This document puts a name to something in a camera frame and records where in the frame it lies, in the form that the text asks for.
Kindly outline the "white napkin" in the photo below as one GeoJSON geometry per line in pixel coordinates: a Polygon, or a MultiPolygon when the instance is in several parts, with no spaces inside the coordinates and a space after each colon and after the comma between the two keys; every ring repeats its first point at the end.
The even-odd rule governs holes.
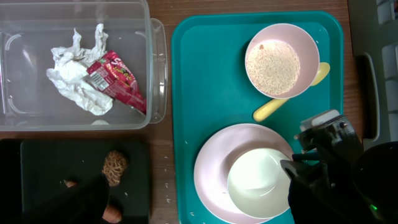
{"type": "Polygon", "coordinates": [[[85,81],[88,77],[87,68],[106,53],[107,39],[104,25],[98,24],[95,30],[95,46],[84,49],[80,47],[81,35],[75,31],[71,47],[51,49],[55,65],[46,71],[46,76],[62,96],[95,116],[102,116],[113,107],[111,97],[85,81]]]}

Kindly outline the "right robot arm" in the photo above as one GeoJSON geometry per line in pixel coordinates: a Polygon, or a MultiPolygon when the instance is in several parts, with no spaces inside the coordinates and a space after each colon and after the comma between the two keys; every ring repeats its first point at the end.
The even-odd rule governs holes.
{"type": "Polygon", "coordinates": [[[344,115],[302,121],[303,154],[281,166],[295,223],[397,223],[397,143],[364,149],[344,115]]]}

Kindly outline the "red snack wrapper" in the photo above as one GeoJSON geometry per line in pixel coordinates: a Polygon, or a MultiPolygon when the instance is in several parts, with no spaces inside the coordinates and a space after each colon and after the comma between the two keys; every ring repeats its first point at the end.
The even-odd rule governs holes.
{"type": "Polygon", "coordinates": [[[86,71],[86,79],[97,90],[142,114],[147,113],[147,102],[137,79],[115,51],[105,53],[86,71]]]}

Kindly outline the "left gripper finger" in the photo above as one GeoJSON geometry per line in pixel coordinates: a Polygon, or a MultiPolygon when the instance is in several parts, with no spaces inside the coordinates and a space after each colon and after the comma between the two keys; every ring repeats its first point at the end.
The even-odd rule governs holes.
{"type": "Polygon", "coordinates": [[[43,205],[21,216],[22,223],[98,223],[109,200],[109,184],[103,174],[70,187],[43,205]]]}

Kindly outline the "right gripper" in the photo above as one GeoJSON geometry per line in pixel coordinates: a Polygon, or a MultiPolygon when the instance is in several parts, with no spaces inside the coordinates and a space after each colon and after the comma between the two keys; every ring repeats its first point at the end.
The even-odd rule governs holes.
{"type": "Polygon", "coordinates": [[[346,186],[353,183],[351,172],[364,152],[354,127],[344,115],[312,126],[295,136],[303,153],[280,162],[291,180],[309,187],[346,186]]]}

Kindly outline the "brown carrot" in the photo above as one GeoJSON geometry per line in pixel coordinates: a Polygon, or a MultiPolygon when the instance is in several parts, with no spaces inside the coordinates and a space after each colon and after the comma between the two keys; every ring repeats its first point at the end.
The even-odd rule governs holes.
{"type": "MultiPolygon", "coordinates": [[[[64,180],[63,182],[68,188],[73,187],[74,185],[77,184],[72,180],[64,180]]],[[[107,204],[102,218],[104,221],[107,221],[108,223],[119,223],[122,220],[122,213],[114,205],[107,204]]]]}

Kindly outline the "walnut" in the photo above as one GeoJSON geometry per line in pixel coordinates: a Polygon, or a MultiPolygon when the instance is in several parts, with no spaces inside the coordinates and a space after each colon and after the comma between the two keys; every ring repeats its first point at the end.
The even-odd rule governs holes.
{"type": "Polygon", "coordinates": [[[118,186],[121,177],[129,164],[128,159],[119,151],[111,151],[105,157],[102,173],[108,180],[110,187],[118,186]]]}

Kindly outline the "pink bowl with rice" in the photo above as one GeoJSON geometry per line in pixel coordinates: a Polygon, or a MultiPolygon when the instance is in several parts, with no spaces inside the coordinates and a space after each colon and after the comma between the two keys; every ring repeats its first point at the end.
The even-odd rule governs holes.
{"type": "Polygon", "coordinates": [[[262,94],[293,98],[315,81],[320,53],[314,39],[301,27],[273,24],[251,39],[244,66],[250,82],[262,94]]]}

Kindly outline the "white bowl with walnut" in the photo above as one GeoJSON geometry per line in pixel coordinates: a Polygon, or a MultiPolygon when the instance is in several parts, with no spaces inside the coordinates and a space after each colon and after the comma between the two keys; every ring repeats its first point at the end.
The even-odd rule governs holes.
{"type": "Polygon", "coordinates": [[[240,156],[229,170],[227,189],[234,205],[257,219],[274,218],[289,209],[290,178],[281,162],[290,159],[282,152],[253,149],[240,156]]]}

